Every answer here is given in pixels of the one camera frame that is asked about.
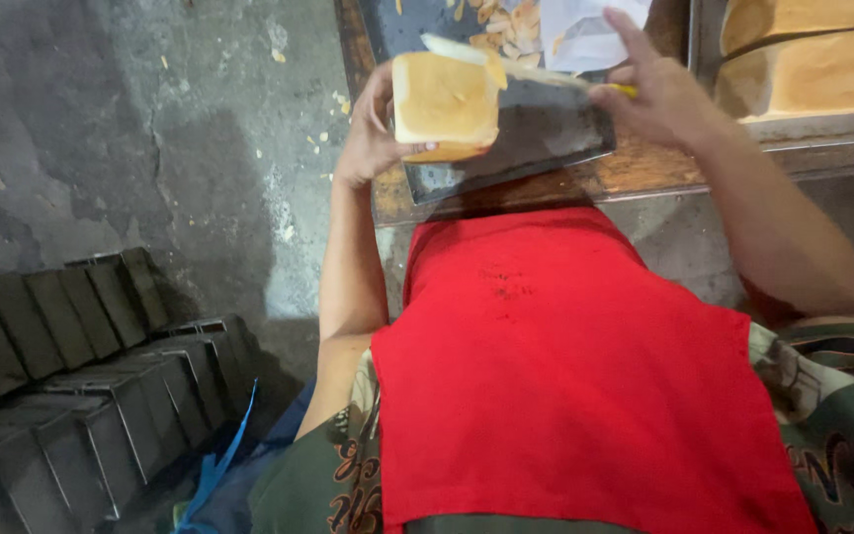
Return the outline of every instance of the bread slice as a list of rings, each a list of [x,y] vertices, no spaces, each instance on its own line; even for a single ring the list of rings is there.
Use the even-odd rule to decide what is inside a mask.
[[[729,0],[724,56],[773,36],[854,29],[854,0]]]
[[[499,90],[485,67],[431,52],[394,59],[394,138],[438,144],[409,163],[452,162],[485,153],[499,135]]]
[[[854,113],[854,30],[734,58],[720,68],[715,98],[743,122]]]

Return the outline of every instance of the wooden board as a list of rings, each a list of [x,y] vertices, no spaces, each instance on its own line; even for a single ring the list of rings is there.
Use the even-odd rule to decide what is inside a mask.
[[[374,69],[374,58],[357,0],[334,2],[348,89],[354,101]],[[656,0],[652,4],[646,29],[662,54],[684,57],[688,8],[687,0]],[[794,178],[854,174],[854,144],[770,154]],[[703,177],[692,159],[619,128],[618,149],[611,156],[472,191],[455,199],[415,206],[399,165],[375,179],[372,194],[375,224],[393,226],[704,190]]]

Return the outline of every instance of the red cloth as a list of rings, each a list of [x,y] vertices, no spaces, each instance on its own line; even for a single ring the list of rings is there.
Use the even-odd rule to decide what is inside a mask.
[[[372,340],[387,531],[485,512],[815,532],[749,319],[650,273],[598,210],[425,224],[407,273]]]

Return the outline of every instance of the blue cloth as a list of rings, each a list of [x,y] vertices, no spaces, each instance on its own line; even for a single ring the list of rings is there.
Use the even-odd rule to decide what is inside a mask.
[[[253,452],[237,462],[225,473],[196,512],[188,516],[193,526],[211,528],[199,530],[204,534],[248,534],[253,529],[247,498],[259,475],[276,458],[285,453],[295,441],[295,434],[302,425],[308,401],[315,391],[315,378],[305,384],[302,393],[292,401],[282,417],[275,422],[267,435],[259,441]]]

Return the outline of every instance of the white paper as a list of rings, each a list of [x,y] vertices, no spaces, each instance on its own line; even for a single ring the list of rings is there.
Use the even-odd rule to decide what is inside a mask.
[[[644,28],[651,0],[541,0],[546,68],[563,72],[605,70],[628,58],[618,33],[601,18],[605,6],[623,9]],[[562,41],[555,45],[560,35]]]

